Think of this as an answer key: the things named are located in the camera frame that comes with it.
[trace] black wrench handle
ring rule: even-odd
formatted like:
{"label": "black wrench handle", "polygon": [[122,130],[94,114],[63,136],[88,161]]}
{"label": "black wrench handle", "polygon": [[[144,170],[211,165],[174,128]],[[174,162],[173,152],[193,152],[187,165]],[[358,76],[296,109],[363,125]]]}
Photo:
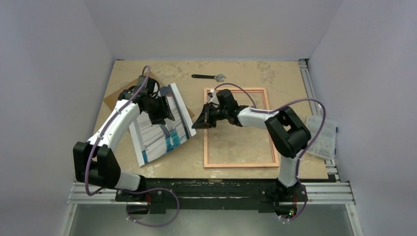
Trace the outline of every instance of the black wrench handle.
{"label": "black wrench handle", "polygon": [[196,79],[214,79],[215,75],[196,75],[192,74],[191,77]]}

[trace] brown cardboard piece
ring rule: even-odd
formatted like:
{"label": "brown cardboard piece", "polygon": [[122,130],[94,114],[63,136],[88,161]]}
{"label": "brown cardboard piece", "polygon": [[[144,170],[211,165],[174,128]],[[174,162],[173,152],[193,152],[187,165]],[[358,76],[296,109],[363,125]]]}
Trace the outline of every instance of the brown cardboard piece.
{"label": "brown cardboard piece", "polygon": [[[151,72],[150,73],[150,75],[149,75],[149,77],[150,78],[153,78],[153,79],[155,79],[156,81],[158,81],[159,82],[159,85],[162,87],[162,86],[165,86],[162,82],[160,82],[159,80],[158,80],[158,78]],[[128,89],[128,88],[130,88],[130,87],[132,87],[132,86],[135,86],[136,84],[137,84],[137,82],[138,82],[138,78],[136,78],[135,80],[133,80],[132,82],[130,82],[129,84],[127,84],[127,85],[125,85],[125,86],[123,86],[123,87],[121,87],[120,89],[118,89],[117,91],[115,91],[114,93],[112,93],[112,94],[110,94],[110,95],[108,95],[107,97],[105,97],[104,99],[103,99],[103,101],[104,101],[104,103],[106,103],[106,105],[110,108],[110,110],[112,111],[114,108],[115,108],[115,106],[116,106],[116,102],[118,101],[118,97],[119,97],[119,94],[121,93],[121,92],[123,92],[123,90],[125,90],[125,89]],[[188,113],[190,114],[190,117],[191,118],[193,118],[194,117],[194,113],[192,112],[192,111],[190,111],[190,109],[187,107],[187,111],[188,111]]]}

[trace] wooden frame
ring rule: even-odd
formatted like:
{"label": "wooden frame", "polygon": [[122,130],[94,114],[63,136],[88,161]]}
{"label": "wooden frame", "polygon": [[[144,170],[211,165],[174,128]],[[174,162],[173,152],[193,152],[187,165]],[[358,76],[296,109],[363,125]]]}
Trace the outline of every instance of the wooden frame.
{"label": "wooden frame", "polygon": [[[207,93],[213,88],[204,89],[204,102],[208,102]],[[229,89],[232,93],[243,93],[242,90],[235,87],[219,88],[218,90]],[[266,88],[243,88],[248,93],[261,93],[264,100],[264,108],[269,110],[269,101]],[[271,137],[269,137],[271,147],[272,162],[271,163],[209,163],[209,130],[204,130],[204,168],[276,168],[279,167],[279,154],[275,149]]]}

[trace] white wall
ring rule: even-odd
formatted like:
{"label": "white wall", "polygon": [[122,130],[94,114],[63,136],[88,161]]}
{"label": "white wall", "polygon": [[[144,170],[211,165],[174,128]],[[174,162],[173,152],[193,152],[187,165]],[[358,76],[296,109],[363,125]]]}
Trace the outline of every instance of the white wall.
{"label": "white wall", "polygon": [[118,59],[309,58],[342,0],[86,0]]}
{"label": "white wall", "polygon": [[344,0],[309,61],[367,236],[416,235],[417,1]]}
{"label": "white wall", "polygon": [[0,235],[57,235],[113,59],[82,0],[2,1]]}

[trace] transparent organizer case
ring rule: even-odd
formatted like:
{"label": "transparent organizer case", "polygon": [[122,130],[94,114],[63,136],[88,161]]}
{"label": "transparent organizer case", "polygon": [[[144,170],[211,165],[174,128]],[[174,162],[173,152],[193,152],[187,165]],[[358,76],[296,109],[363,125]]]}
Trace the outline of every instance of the transparent organizer case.
{"label": "transparent organizer case", "polygon": [[[311,137],[316,135],[322,120],[323,118],[320,116],[309,116],[307,118],[307,128],[311,132]],[[334,159],[336,154],[336,132],[336,122],[326,119],[322,131],[313,145],[307,150],[307,153],[324,160]]]}

